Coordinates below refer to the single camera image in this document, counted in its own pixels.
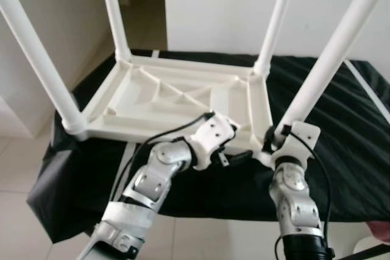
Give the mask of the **pink cloth piece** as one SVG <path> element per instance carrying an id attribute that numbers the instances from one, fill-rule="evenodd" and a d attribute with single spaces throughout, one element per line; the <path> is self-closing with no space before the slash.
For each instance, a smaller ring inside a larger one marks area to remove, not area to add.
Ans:
<path id="1" fill-rule="evenodd" d="M 387 221 L 368 221 L 367 227 L 376 240 L 390 243 L 390 222 Z"/>

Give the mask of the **black tablecloth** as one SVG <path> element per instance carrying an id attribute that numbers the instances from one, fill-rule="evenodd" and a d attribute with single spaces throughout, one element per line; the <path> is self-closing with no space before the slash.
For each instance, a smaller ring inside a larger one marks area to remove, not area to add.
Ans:
<path id="1" fill-rule="evenodd" d="M 390 125 L 346 66 L 308 115 L 320 127 L 314 147 L 325 171 L 307 171 L 312 198 L 331 203 L 333 223 L 390 220 Z M 55 115 L 27 205 L 53 243 L 90 231 L 115 188 L 125 141 L 68 135 Z M 170 217 L 274 221 L 271 170 L 256 160 L 178 174 L 160 213 Z"/>

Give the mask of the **white plastic table leg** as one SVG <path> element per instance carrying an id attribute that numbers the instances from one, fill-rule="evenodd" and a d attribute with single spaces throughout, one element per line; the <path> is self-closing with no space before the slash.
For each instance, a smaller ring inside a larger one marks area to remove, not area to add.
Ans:
<path id="1" fill-rule="evenodd" d="M 105 0 L 105 5 L 115 47 L 115 60 L 130 63 L 133 54 L 131 54 L 127 42 L 119 0 Z"/>
<path id="2" fill-rule="evenodd" d="M 356 42 L 359 33 L 379 0 L 352 0 L 335 31 L 324 46 L 310 73 L 294 96 L 286 112 L 276 126 L 275 141 L 282 141 L 282 130 L 296 121 L 305 121 L 318 99 L 337 73 L 349 49 Z"/>
<path id="3" fill-rule="evenodd" d="M 89 138 L 86 117 L 67 90 L 20 0 L 0 0 L 0 12 L 48 98 L 60 114 L 62 127 L 80 141 Z"/>
<path id="4" fill-rule="evenodd" d="M 275 0 L 261 49 L 253 65 L 253 73 L 263 79 L 266 79 L 270 73 L 271 57 L 278 41 L 287 7 L 289 7 L 289 0 Z"/>

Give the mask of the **black metal stand leg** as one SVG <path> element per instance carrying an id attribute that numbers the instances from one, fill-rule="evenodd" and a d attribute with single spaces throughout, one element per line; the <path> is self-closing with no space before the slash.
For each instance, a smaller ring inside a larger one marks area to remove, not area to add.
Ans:
<path id="1" fill-rule="evenodd" d="M 368 248 L 351 255 L 351 260 L 379 260 L 382 255 L 387 255 L 390 252 L 390 246 L 387 244 L 379 244 L 373 248 Z"/>

